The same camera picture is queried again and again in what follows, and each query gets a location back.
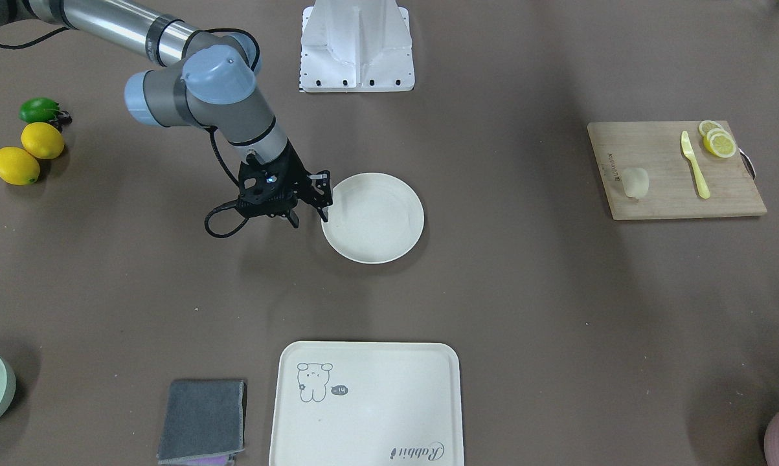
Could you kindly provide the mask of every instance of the yellow lemon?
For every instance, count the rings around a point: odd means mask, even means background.
[[[48,123],[30,123],[21,133],[21,144],[38,159],[55,159],[64,150],[64,137]]]
[[[700,135],[703,136],[703,138],[706,137],[706,133],[713,129],[723,129],[723,125],[717,123],[717,121],[704,119],[703,121],[700,121],[700,125],[697,127],[697,130],[700,132]]]
[[[38,180],[41,168],[35,157],[22,148],[0,148],[0,177],[16,185],[32,184]]]
[[[703,138],[703,145],[706,150],[718,157],[731,157],[738,153],[738,145],[732,135],[724,129],[712,129]]]

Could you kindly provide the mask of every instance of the brown table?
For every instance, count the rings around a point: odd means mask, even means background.
[[[203,216],[235,193],[206,134],[125,110],[150,62],[81,32],[0,50],[0,147],[19,144],[26,98],[75,117],[45,179],[0,180],[0,354],[19,379],[0,464],[155,464],[167,387],[185,377],[247,378],[238,465],[266,464],[278,357],[311,339],[454,348],[467,464],[764,462],[779,410],[775,0],[408,0],[416,88],[322,95],[297,91],[311,3],[144,3],[250,30],[307,168],[400,177],[427,224],[386,265],[339,256],[306,206],[298,230],[258,219],[212,239]],[[706,118],[732,125],[769,213],[611,220],[585,125]]]

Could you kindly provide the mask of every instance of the wooden cutting board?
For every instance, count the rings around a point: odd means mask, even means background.
[[[729,123],[719,122],[732,133]],[[762,216],[766,206],[743,160],[736,154],[721,159],[703,147],[700,121],[600,122],[588,124],[611,214],[615,220]],[[697,163],[711,197],[701,199],[691,164],[680,150],[680,135],[688,131]],[[626,197],[620,174],[644,168],[649,192],[640,200]]]

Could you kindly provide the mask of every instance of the black cable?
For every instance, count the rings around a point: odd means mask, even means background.
[[[217,162],[220,163],[220,167],[223,168],[225,171],[225,174],[231,178],[231,181],[234,183],[234,185],[239,188],[239,182],[236,180],[235,176],[233,176],[233,173],[227,165],[225,165],[225,161],[223,161],[223,156],[220,155],[220,148],[217,147],[217,139],[214,136],[214,133],[217,132],[217,128],[215,126],[209,126],[205,128],[205,131],[208,131],[208,136],[211,139],[211,148],[214,150],[214,156],[217,157]]]
[[[208,215],[205,216],[205,231],[208,231],[208,234],[214,236],[214,238],[227,238],[229,236],[232,236],[234,233],[238,232],[248,222],[247,218],[243,219],[242,222],[236,226],[236,228],[229,231],[228,233],[214,233],[214,231],[211,230],[211,224],[210,224],[212,216],[220,212],[225,212],[226,210],[231,210],[234,207],[236,207],[236,201],[227,201],[227,203],[224,203],[221,206],[211,210],[211,212],[208,212]]]
[[[33,45],[39,44],[40,42],[43,42],[43,41],[46,41],[46,39],[49,39],[52,36],[55,36],[56,34],[60,34],[61,32],[64,32],[64,30],[70,30],[70,29],[69,29],[69,27],[60,27],[60,28],[58,28],[56,30],[53,30],[52,32],[48,32],[47,34],[45,34],[43,36],[40,36],[40,38],[35,39],[34,41],[27,42],[26,44],[7,45],[7,44],[1,44],[0,43],[0,48],[1,49],[6,49],[6,50],[20,50],[20,49],[25,49],[27,47],[33,47]]]
[[[254,36],[251,35],[250,32],[248,32],[247,30],[235,29],[233,27],[218,27],[216,29],[206,29],[205,32],[235,32],[247,36],[247,38],[251,39],[251,41],[254,42],[254,48],[256,49],[256,55],[254,56],[254,61],[248,66],[250,66],[252,70],[256,68],[256,63],[260,61],[260,44],[256,41],[256,39],[254,38]]]

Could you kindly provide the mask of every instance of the yellow knife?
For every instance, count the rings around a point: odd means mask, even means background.
[[[700,172],[700,165],[697,165],[697,157],[694,155],[692,142],[688,140],[688,131],[683,131],[683,134],[680,136],[680,145],[683,146],[683,155],[686,156],[688,162],[692,163],[694,182],[697,183],[697,194],[699,194],[703,199],[708,199],[712,194],[710,194],[708,191],[706,178],[704,178],[703,173]]]

